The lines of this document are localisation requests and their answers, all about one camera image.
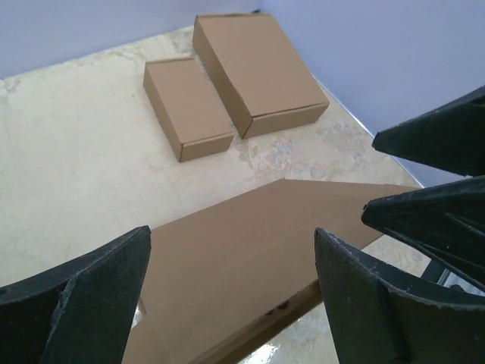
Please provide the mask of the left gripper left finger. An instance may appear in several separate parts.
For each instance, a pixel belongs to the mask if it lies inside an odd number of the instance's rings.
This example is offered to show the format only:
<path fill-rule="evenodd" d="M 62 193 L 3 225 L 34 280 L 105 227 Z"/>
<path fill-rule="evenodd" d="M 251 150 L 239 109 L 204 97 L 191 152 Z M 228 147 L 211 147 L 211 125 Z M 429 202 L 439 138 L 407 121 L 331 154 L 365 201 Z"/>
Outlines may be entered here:
<path fill-rule="evenodd" d="M 137 227 L 1 288 L 3 363 L 120 363 L 151 252 Z"/>

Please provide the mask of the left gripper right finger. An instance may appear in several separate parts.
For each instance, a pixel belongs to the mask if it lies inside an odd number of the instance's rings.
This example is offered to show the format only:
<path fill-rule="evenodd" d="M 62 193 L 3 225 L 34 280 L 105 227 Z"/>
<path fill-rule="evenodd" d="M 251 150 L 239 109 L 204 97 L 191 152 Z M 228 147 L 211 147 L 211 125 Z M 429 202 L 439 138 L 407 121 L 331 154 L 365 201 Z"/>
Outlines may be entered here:
<path fill-rule="evenodd" d="M 341 363 L 482 363 L 484 298 L 426 281 L 322 228 L 315 265 Z"/>

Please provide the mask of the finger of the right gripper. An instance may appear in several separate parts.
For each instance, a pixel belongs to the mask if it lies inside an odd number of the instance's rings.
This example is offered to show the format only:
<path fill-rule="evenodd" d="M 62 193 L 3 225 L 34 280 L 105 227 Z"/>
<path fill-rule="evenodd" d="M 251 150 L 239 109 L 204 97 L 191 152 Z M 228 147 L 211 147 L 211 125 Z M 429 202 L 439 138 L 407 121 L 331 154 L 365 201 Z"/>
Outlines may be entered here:
<path fill-rule="evenodd" d="M 361 221 L 484 289 L 482 177 L 371 200 Z"/>
<path fill-rule="evenodd" d="M 378 132 L 379 152 L 461 176 L 484 174 L 484 87 Z"/>

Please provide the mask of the red grapes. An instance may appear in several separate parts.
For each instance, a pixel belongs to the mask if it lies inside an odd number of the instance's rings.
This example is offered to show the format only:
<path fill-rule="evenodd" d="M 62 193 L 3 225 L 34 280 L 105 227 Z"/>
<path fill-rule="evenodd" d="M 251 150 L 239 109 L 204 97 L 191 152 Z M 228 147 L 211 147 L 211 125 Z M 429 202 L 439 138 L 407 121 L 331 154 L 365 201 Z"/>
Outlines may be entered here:
<path fill-rule="evenodd" d="M 287 301 L 281 303 L 280 305 L 276 306 L 275 308 L 269 310 L 268 312 L 265 313 L 265 315 L 272 315 L 276 311 L 285 310 L 288 306 L 289 306 L 289 300 L 287 300 Z"/>

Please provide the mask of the cardboard paper box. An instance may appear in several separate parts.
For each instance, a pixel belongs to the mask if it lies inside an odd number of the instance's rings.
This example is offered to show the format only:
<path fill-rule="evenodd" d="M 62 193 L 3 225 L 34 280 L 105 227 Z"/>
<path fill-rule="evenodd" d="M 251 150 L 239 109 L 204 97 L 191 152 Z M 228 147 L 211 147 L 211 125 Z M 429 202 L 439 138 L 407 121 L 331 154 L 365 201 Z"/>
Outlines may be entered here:
<path fill-rule="evenodd" d="M 143 317 L 125 363 L 236 363 L 321 302 L 314 231 L 357 248 L 380 235 L 361 222 L 392 184 L 281 179 L 152 232 Z M 285 310 L 266 312 L 289 300 Z"/>

